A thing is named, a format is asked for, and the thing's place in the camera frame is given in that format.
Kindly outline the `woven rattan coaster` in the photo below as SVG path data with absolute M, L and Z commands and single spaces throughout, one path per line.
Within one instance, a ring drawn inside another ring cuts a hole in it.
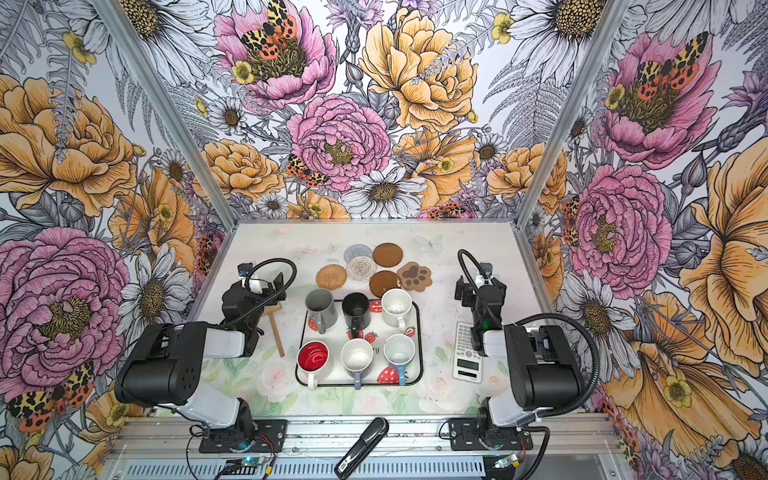
M 337 290 L 343 287 L 348 279 L 347 270 L 339 264 L 323 266 L 316 274 L 315 281 L 318 287 L 326 290 Z

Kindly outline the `cork paw print coaster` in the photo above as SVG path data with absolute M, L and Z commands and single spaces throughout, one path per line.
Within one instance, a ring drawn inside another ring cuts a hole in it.
M 400 286 L 407 291 L 424 292 L 433 284 L 431 270 L 417 262 L 409 262 L 397 271 Z

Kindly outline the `multicolour zigzag woven coaster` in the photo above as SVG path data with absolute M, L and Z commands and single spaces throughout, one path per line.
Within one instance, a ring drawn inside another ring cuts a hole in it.
M 377 264 L 371 257 L 358 256 L 348 262 L 346 272 L 352 281 L 368 282 L 377 273 Z

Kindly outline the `grey woven coaster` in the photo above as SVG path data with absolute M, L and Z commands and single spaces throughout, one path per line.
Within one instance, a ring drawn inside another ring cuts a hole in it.
M 370 247 L 364 244 L 354 244 L 349 246 L 343 254 L 343 258 L 346 263 L 350 263 L 352 260 L 358 257 L 373 257 L 373 251 Z

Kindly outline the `scratched brown wooden coaster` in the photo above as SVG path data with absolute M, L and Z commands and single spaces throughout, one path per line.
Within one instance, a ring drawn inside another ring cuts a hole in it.
M 389 270 L 379 271 L 369 279 L 369 289 L 377 298 L 381 298 L 387 291 L 399 287 L 399 276 L 395 272 Z

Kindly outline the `plain brown wooden coaster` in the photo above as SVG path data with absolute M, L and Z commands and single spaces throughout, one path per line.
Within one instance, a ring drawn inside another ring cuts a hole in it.
M 403 259 L 403 250 L 397 244 L 386 242 L 379 244 L 373 250 L 374 261 L 382 267 L 390 268 L 399 265 Z

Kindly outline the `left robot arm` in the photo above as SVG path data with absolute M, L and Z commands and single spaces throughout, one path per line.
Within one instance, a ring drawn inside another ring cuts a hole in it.
M 216 445 L 246 452 L 274 442 L 259 431 L 248 402 L 228 396 L 202 378 L 203 363 L 253 355 L 264 335 L 265 310 L 287 297 L 297 276 L 293 261 L 267 259 L 240 264 L 239 280 L 222 295 L 223 319 L 152 325 L 133 342 L 115 380 L 116 399 L 145 408 L 171 410 L 196 422 Z

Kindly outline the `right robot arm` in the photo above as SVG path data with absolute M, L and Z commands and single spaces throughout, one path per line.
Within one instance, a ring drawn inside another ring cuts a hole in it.
M 492 266 L 461 266 L 464 275 L 454 298 L 470 309 L 472 321 L 456 327 L 453 374 L 478 383 L 485 359 L 505 366 L 509 387 L 484 398 L 476 420 L 451 420 L 452 448 L 522 450 L 532 446 L 530 426 L 548 416 L 583 405 L 595 386 L 585 377 L 562 327 L 545 324 L 556 315 L 534 314 L 514 323 L 502 322 L 507 286 L 493 276 Z

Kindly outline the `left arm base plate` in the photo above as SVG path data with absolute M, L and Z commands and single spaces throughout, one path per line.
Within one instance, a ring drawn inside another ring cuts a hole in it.
M 287 427 L 287 420 L 256 419 L 245 433 L 234 427 L 214 429 L 201 440 L 198 451 L 203 454 L 280 453 Z

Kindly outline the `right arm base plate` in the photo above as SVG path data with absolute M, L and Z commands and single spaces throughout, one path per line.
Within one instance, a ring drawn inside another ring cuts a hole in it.
M 453 451 L 520 451 L 533 448 L 532 437 L 515 427 L 479 426 L 477 418 L 447 420 L 445 436 Z

